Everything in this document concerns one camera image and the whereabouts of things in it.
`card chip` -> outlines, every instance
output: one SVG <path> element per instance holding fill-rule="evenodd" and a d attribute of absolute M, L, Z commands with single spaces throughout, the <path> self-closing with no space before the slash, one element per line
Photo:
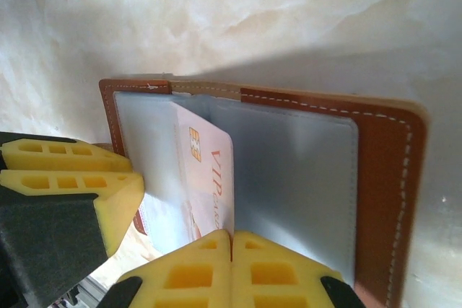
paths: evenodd
<path fill-rule="evenodd" d="M 191 140 L 191 153 L 193 157 L 195 157 L 198 162 L 201 162 L 201 142 L 199 140 L 199 133 L 189 128 L 189 139 Z"/>

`yellow gripper pad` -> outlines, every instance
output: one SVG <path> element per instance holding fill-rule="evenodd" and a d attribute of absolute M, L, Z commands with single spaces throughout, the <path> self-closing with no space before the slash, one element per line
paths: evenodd
<path fill-rule="evenodd" d="M 47 307 L 103 264 L 143 196 L 133 172 L 2 170 L 0 265 L 18 300 Z"/>
<path fill-rule="evenodd" d="M 0 132 L 0 170 L 131 172 L 121 155 L 70 138 Z"/>
<path fill-rule="evenodd" d="M 338 272 L 250 232 L 214 231 L 122 276 L 98 308 L 365 308 Z"/>

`white stitching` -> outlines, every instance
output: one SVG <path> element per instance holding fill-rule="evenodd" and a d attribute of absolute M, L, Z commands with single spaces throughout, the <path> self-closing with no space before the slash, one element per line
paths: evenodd
<path fill-rule="evenodd" d="M 103 93 L 104 93 L 104 100 L 105 100 L 105 103 L 106 103 L 106 107 L 109 109 L 109 102 L 108 102 L 108 97 L 107 97 L 107 93 L 106 93 L 106 89 L 108 87 L 118 87 L 118 88 L 140 88 L 140 89 L 143 89 L 143 88 L 150 88 L 152 89 L 152 86 L 121 86 L 121 85 L 116 85 L 116 86 L 110 86 L 110 85 L 107 85 L 105 86 L 104 90 L 103 90 Z M 253 94 L 241 94 L 239 91 L 234 91 L 234 90 L 228 90 L 228 89 L 220 89 L 220 88 L 214 88 L 214 87 L 200 87 L 200 86 L 183 86 L 183 85 L 179 85 L 179 84 L 172 84 L 172 87 L 177 87 L 177 88 L 182 88 L 182 89 L 210 89 L 210 90 L 217 90 L 217 91 L 220 91 L 220 92 L 228 92 L 228 93 L 233 93 L 233 94 L 240 94 L 242 97 L 253 97 L 253 98 L 266 98 L 266 97 L 261 97 L 259 95 L 253 95 Z M 401 181 L 400 181 L 400 188 L 401 188 L 401 210 L 399 211 L 399 215 L 398 215 L 398 220 L 397 220 L 397 224 L 396 224 L 396 228 L 395 228 L 395 240 L 393 242 L 393 247 L 392 247 L 392 250 L 391 250 L 391 262 L 390 262 L 390 267 L 388 269 L 388 273 L 389 273 L 389 276 L 388 276 L 388 287 L 387 287 L 387 297 L 386 297 L 386 302 L 385 302 L 385 307 L 389 307 L 390 306 L 390 302 L 391 302 L 391 290 L 393 288 L 393 274 L 394 274 L 394 269 L 395 269 L 395 263 L 396 263 L 396 249 L 398 247 L 398 244 L 399 244 L 399 239 L 401 237 L 401 222 L 402 222 L 402 219 L 404 217 L 404 213 L 405 213 L 405 210 L 406 210 L 406 191 L 405 191 L 405 187 L 406 187 L 406 180 L 407 180 L 407 175 L 408 175 L 408 169 L 407 167 L 409 166 L 409 154 L 411 153 L 411 140 L 412 140 L 412 129 L 411 129 L 411 126 L 405 121 L 405 120 L 398 120 L 397 118 L 395 117 L 390 117 L 390 116 L 387 116 L 387 115 L 382 115 L 382 114 L 373 114 L 373 113 L 369 113 L 369 112 L 359 112 L 359 111 L 349 111 L 349 110 L 337 110 L 337 109 L 328 109 L 327 107 L 324 107 L 324 106 L 317 106 L 317 105 L 309 105 L 307 103 L 304 103 L 304 102 L 298 102 L 298 101 L 294 101 L 294 100 L 288 100 L 288 99 L 276 99 L 276 98 L 273 98 L 273 97 L 269 97 L 268 98 L 269 100 L 273 100 L 273 101 L 277 101 L 277 102 L 292 102 L 294 104 L 298 104 L 298 105 L 301 105 L 301 106 L 305 106 L 305 107 L 309 107 L 309 108 L 319 108 L 321 110 L 330 110 L 332 112 L 340 112 L 340 113 L 352 113 L 354 115 L 359 115 L 359 114 L 362 114 L 362 115 L 368 115 L 368 116 L 375 116 L 375 117 L 378 117 L 378 118 L 384 118 L 384 119 L 388 119 L 388 120 L 392 120 L 392 121 L 398 121 L 400 124 L 404 124 L 406 126 L 406 130 L 408 131 L 407 133 L 407 136 L 406 136 L 406 146 L 405 146 L 405 149 L 404 149 L 404 160 L 403 160 L 403 171 L 401 173 Z M 109 123 L 110 123 L 110 127 L 112 129 L 112 132 L 114 133 L 114 125 L 113 125 L 113 120 L 111 118 L 111 115 L 109 113 Z M 115 150 L 117 151 L 118 148 L 117 148 L 117 143 L 114 144 L 115 145 Z"/>

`white marble surface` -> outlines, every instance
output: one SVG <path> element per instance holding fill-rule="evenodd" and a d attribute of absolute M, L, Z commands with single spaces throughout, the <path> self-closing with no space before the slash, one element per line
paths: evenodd
<path fill-rule="evenodd" d="M 0 128 L 109 139 L 99 79 L 405 97 L 432 117 L 403 307 L 462 306 L 462 0 L 0 0 Z"/>
<path fill-rule="evenodd" d="M 117 252 L 97 268 L 92 277 L 109 289 L 124 273 L 162 256 L 147 236 L 140 234 L 131 223 Z"/>

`black rubber pad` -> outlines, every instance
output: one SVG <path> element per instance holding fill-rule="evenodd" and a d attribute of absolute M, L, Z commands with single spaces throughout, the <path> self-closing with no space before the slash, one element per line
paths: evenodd
<path fill-rule="evenodd" d="M 72 138 L 65 138 L 65 137 L 53 137 L 53 136 L 41 136 L 41 135 L 30 135 L 27 133 L 6 133 L 4 131 L 0 131 L 0 146 L 5 144 L 6 142 L 12 142 L 16 140 L 20 140 L 22 138 L 28 138 L 30 140 L 41 140 L 41 141 L 56 141 L 56 142 L 66 142 L 68 144 L 75 144 L 76 141 Z M 0 151 L 0 170 L 6 170 L 6 164 L 1 155 Z"/>
<path fill-rule="evenodd" d="M 11 273 L 8 267 L 0 264 L 0 307 L 2 308 L 25 308 L 27 307 L 24 297 L 19 294 L 20 290 L 14 287 Z"/>
<path fill-rule="evenodd" d="M 347 283 L 329 276 L 322 277 L 321 283 L 335 308 L 366 308 Z"/>
<path fill-rule="evenodd" d="M 0 185 L 0 251 L 30 307 L 47 307 L 108 259 L 96 197 L 24 196 Z"/>
<path fill-rule="evenodd" d="M 128 308 L 138 292 L 143 280 L 140 277 L 130 277 L 110 287 L 97 308 Z"/>

